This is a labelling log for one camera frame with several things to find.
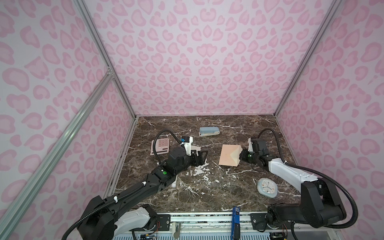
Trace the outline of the beige lined letter paper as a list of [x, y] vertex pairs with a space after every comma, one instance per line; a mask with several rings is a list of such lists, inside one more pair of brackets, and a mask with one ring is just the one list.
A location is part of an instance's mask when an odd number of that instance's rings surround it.
[[201, 151], [201, 147], [197, 147], [197, 146], [191, 146], [191, 151]]

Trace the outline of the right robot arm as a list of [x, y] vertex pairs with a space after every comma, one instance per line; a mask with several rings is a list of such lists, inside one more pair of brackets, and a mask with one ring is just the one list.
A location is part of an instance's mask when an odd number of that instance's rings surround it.
[[240, 153], [240, 160], [256, 164], [292, 185], [301, 194], [298, 204], [275, 204], [268, 207], [266, 215], [269, 225], [294, 221], [320, 228], [345, 220], [346, 210], [336, 184], [325, 177], [291, 167], [282, 159], [272, 155], [264, 140], [249, 138], [249, 146]]

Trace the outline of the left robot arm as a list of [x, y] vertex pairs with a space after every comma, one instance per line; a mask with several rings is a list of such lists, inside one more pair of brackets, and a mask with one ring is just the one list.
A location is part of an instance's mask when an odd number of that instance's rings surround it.
[[169, 153], [166, 161], [154, 168], [142, 181], [105, 199], [100, 196], [92, 198], [75, 223], [80, 236], [84, 240], [111, 240], [118, 230], [117, 221], [126, 212], [142, 200], [170, 186], [177, 175], [189, 167], [203, 165], [207, 155], [207, 151], [196, 150], [188, 155], [184, 147], [178, 146]]

